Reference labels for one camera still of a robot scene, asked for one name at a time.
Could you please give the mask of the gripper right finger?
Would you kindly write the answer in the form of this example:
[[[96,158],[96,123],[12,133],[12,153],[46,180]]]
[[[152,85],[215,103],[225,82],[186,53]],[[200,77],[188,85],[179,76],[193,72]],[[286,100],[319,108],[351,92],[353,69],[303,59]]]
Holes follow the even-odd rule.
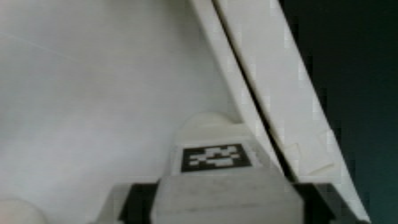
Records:
[[[330,183],[295,183],[303,200],[303,224],[371,224],[360,220]]]

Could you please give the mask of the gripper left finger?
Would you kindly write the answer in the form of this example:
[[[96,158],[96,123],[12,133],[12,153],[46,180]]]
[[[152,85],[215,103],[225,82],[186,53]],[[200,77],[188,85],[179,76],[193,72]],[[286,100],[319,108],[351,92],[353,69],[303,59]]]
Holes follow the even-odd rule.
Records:
[[[152,224],[156,190],[156,182],[117,184],[104,199],[94,224]]]

